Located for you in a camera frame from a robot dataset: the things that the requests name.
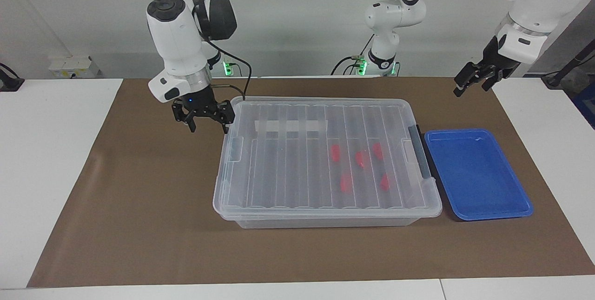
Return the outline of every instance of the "container lid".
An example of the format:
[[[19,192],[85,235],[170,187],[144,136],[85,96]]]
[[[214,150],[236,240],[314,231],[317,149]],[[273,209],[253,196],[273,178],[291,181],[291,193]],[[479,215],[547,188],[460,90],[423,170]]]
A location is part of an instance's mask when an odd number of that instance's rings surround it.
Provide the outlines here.
[[[459,218],[490,220],[533,213],[531,201],[489,131],[429,131],[425,141]]]
[[[232,105],[213,200],[226,220],[442,211],[406,101],[238,97]]]

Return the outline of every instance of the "brown table surface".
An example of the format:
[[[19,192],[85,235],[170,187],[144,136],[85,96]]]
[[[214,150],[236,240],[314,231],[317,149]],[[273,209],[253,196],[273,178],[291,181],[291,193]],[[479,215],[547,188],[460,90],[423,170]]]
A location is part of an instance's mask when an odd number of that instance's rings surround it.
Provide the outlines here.
[[[595,274],[492,92],[473,87],[456,98],[450,78],[253,80],[250,88],[404,99],[422,131],[485,128],[533,202],[531,217],[461,222],[440,188],[442,215],[406,227],[244,230],[212,208],[221,126],[197,120],[189,133],[146,83],[123,82],[29,287]]]

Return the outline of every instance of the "red object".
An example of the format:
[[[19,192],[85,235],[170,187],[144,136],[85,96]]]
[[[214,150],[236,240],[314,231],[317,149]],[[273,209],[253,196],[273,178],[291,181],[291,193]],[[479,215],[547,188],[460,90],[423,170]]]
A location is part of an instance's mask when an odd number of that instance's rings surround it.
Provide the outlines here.
[[[341,148],[338,145],[331,145],[331,159],[333,162],[341,160]]]
[[[385,191],[389,190],[389,177],[387,177],[386,175],[382,176],[382,180],[380,180],[380,187]]]
[[[370,156],[366,150],[360,151],[355,154],[355,162],[361,168],[365,168],[367,164],[370,163]]]
[[[372,146],[372,150],[374,151],[374,155],[376,156],[376,158],[378,158],[379,160],[384,160],[384,155],[382,154],[382,146],[380,145],[380,143],[374,143],[374,145]]]
[[[351,180],[351,173],[344,173],[341,176],[341,192],[349,193],[353,190],[353,181]]]

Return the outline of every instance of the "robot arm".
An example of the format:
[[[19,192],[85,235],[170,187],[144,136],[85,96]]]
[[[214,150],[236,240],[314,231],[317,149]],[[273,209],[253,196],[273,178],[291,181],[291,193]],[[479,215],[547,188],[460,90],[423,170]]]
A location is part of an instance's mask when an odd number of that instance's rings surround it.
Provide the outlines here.
[[[155,0],[147,8],[147,24],[164,70],[149,82],[161,102],[174,100],[178,122],[196,130],[194,118],[204,116],[223,125],[234,121],[228,100],[218,103],[211,87],[202,41],[229,39],[237,28],[229,0]]]
[[[374,42],[366,54],[367,71],[389,75],[399,46],[396,28],[419,24],[425,18],[423,0],[385,0],[366,10],[366,25],[374,32]]]
[[[549,34],[581,0],[513,0],[510,11],[484,49],[483,59],[468,62],[455,77],[455,95],[461,96],[472,84],[485,80],[489,90],[510,77],[521,64],[533,64]]]

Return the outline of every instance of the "transparent lid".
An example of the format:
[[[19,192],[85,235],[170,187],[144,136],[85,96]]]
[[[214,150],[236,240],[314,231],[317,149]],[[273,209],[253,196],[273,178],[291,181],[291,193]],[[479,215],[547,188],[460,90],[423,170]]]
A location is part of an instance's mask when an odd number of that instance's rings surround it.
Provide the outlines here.
[[[213,201],[226,220],[442,211],[406,101],[238,97],[232,105]]]

